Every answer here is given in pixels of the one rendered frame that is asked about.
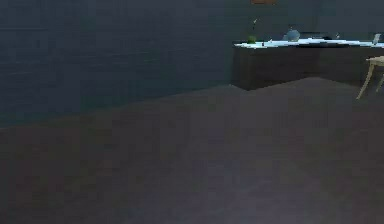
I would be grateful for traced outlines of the beige wooden chair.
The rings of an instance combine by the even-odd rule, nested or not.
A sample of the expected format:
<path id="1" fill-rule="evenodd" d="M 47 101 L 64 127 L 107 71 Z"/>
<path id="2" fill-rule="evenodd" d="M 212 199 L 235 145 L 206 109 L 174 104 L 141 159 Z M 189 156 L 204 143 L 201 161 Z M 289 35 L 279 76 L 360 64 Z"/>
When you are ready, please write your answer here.
<path id="1" fill-rule="evenodd" d="M 373 71 L 375 67 L 376 66 L 384 67 L 384 56 L 368 58 L 367 61 L 369 62 L 367 76 L 365 78 L 363 86 L 361 87 L 360 92 L 357 95 L 356 99 L 360 99 L 363 93 L 365 92 L 366 88 L 368 87 L 368 84 L 373 76 Z"/>

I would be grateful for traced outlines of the blue-grey kettle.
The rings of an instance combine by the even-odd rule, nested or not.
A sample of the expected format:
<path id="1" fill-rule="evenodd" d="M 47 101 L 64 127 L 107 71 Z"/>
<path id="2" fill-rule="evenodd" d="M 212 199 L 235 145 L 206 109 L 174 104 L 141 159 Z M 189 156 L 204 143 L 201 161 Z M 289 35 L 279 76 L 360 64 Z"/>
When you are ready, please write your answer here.
<path id="1" fill-rule="evenodd" d="M 284 41 L 297 42 L 300 39 L 300 32 L 295 29 L 290 29 L 283 36 Z"/>

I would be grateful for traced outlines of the dark counter with pale top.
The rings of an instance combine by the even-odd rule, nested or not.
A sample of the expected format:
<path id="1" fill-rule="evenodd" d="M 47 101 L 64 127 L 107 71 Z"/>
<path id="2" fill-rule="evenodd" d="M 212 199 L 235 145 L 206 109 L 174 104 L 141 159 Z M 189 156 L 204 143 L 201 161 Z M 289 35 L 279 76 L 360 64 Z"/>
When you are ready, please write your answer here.
<path id="1" fill-rule="evenodd" d="M 233 46 L 231 83 L 245 90 L 320 77 L 360 86 L 372 57 L 384 56 L 384 43 L 301 39 Z"/>

